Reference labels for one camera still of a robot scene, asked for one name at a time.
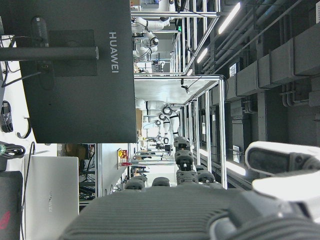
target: monitor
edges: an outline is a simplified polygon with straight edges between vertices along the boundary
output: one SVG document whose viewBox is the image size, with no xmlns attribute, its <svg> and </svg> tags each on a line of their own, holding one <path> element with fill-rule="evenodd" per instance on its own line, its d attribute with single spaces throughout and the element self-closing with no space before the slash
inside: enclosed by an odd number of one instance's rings
<svg viewBox="0 0 320 240">
<path fill-rule="evenodd" d="M 36 141 L 135 143 L 130 2 L 1 1 L 5 34 L 31 37 L 0 49 L 0 60 L 40 73 L 23 80 Z"/>
</svg>

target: wall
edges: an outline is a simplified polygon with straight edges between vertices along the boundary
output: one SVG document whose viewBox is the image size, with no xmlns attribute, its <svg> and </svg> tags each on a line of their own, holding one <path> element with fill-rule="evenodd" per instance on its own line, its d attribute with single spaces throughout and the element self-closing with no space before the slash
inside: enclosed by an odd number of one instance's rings
<svg viewBox="0 0 320 240">
<path fill-rule="evenodd" d="M 117 169 L 117 150 L 127 150 L 128 143 L 102 143 L 98 145 L 101 148 L 101 170 L 102 170 L 102 194 L 105 189 L 109 193 L 111 185 L 115 185 L 126 167 Z"/>
</svg>

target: workstation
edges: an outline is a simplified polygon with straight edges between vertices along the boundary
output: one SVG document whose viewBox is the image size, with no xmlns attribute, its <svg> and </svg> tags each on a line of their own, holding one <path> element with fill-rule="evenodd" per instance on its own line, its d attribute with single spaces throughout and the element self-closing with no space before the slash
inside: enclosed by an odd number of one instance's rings
<svg viewBox="0 0 320 240">
<path fill-rule="evenodd" d="M 0 239 L 320 238 L 320 2 L 0 6 Z"/>
</svg>

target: cardboard box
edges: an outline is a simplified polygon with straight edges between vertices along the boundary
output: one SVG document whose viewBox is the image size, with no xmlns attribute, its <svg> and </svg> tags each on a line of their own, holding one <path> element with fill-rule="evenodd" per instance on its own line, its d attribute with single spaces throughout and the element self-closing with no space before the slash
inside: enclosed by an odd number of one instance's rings
<svg viewBox="0 0 320 240">
<path fill-rule="evenodd" d="M 136 130 L 141 132 L 142 122 L 143 122 L 143 111 L 136 109 L 135 110 L 135 122 L 136 122 Z"/>
<path fill-rule="evenodd" d="M 131 6 L 139 6 L 140 5 L 140 0 L 130 0 L 130 5 Z"/>
</svg>

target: computer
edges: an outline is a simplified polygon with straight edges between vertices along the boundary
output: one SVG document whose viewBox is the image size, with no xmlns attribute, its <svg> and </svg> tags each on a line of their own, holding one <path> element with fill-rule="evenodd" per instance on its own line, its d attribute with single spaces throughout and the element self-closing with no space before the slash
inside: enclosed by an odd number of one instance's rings
<svg viewBox="0 0 320 240">
<path fill-rule="evenodd" d="M 36 74 L 23 80 L 36 141 L 135 143 L 130 2 L 0 2 L 4 32 L 17 36 L 0 61 Z"/>
<path fill-rule="evenodd" d="M 56 240 L 78 214 L 78 158 L 31 156 L 25 193 L 26 240 Z"/>
</svg>

